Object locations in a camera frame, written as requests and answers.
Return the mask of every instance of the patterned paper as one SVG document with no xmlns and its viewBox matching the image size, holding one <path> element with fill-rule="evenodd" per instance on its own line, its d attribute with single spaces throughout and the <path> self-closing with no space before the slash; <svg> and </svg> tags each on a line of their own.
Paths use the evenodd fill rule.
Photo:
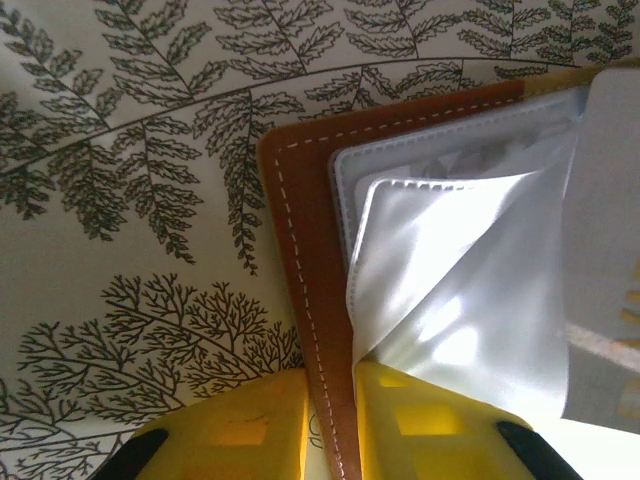
<svg viewBox="0 0 640 480">
<path fill-rule="evenodd" d="M 86 478 L 141 424 L 301 365 L 255 160 L 267 130 L 628 57 L 639 13 L 0 1 L 0 479 Z"/>
</svg>

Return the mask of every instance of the brown leather cover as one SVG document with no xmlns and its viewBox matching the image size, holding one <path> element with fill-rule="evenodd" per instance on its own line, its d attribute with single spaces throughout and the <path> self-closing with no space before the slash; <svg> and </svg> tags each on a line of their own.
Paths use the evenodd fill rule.
<svg viewBox="0 0 640 480">
<path fill-rule="evenodd" d="M 352 112 L 275 129 L 259 146 L 311 396 L 336 480 L 362 475 L 329 159 L 336 150 L 518 102 L 523 92 L 524 82 L 514 81 Z"/>
</svg>

